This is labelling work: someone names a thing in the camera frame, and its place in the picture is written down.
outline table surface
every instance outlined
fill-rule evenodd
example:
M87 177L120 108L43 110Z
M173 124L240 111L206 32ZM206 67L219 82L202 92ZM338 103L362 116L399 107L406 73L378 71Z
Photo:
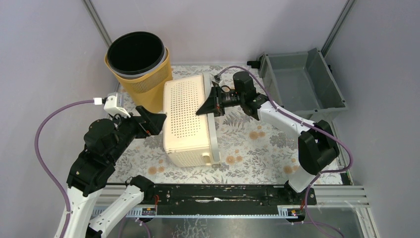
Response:
M340 229L347 238L364 237L357 211L352 208L310 208L310 211L315 221ZM292 226L286 220L279 218L154 218L146 225L153 238L326 237L309 223ZM108 238L117 238L119 229L120 223L110 232ZM339 237L339 234L331 229L325 230L332 236ZM145 238L147 237L146 228L144 225L139 226L133 218L127 218L121 237Z
M249 69L255 76L256 69ZM173 66L173 79L202 72L219 73L225 66ZM239 69L229 69L222 75L223 85L233 87L232 76ZM262 89L255 84L257 91ZM138 115L136 105L125 92L124 107ZM125 182L129 177L143 175L155 183L232 183L284 184L298 168L297 140L288 137L272 125L255 120L238 107L226 109L226 115L215 118L221 164L179 168L163 149L162 134L134 140L117 161L116 171L108 182ZM338 169L336 161L326 170ZM342 184L339 174L323 174L316 184Z

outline black bucket rim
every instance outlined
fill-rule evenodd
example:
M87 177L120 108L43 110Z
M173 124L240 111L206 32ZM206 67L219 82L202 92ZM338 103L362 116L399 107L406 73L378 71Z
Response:
M130 37L130 36L133 36L133 35L148 35L148 36L151 36L151 37L156 38L156 39L160 42L160 45L161 45L161 48L162 48L162 51L161 51L161 53L160 53L160 56L159 56L159 57L158 57L158 59L157 59L155 62L153 62L151 65L149 65L149 66L147 66L147 67L145 67L145 68L142 68L142 69L140 69L140 70L126 71L126 70L122 70L122 69L118 69L118 68L114 67L114 65L112 64L112 60L111 60L111 58L109 57L109 56L112 54L112 50L114 50L115 46L116 46L119 42L121 42L121 41L125 40L127 37ZM147 71L149 71L149 70L151 70L151 69L155 68L155 67L156 67L159 63L161 63L162 58L163 58L163 56L165 55L165 51L166 51L166 48L165 48L165 46L163 45L162 40L161 40L161 39L160 39L157 35L155 35L155 34L153 34L153 33L150 33L150 32L147 32L147 31L135 31L135 32L130 32L130 33L127 33L127 34L125 34L125 35L123 35L123 36L120 36L118 39L116 39L116 40L115 40L115 41L111 44L111 46L108 48L108 51L107 51L107 53L106 53L106 57L107 57L107 59L108 59L108 64L109 64L109 66L111 67L111 69L112 69L112 70L114 70L115 72L120 73L120 74L133 75L133 76L134 76L134 75L138 75L138 74L145 73L145 72L147 72Z

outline yellow bucket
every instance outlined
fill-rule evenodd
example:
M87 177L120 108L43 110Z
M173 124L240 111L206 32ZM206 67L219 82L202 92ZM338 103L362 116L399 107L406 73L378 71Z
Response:
M105 64L115 75L137 106L143 106L152 113L163 109L163 87L165 82L172 80L172 69L169 60L169 50L166 57L154 71L134 79L126 79L116 74L109 66L107 55Z

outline camera lens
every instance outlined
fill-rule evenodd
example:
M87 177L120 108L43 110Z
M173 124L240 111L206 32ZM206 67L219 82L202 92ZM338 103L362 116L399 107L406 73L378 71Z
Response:
M241 100L239 99L239 95L236 92L222 92L221 104L223 107L228 108L241 104Z

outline black inner bucket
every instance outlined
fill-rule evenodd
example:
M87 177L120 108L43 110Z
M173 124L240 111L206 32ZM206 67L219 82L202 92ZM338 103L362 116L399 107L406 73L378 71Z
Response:
M108 49L109 66L127 75L144 73L162 60L165 53L162 40L149 32L132 32L115 40Z

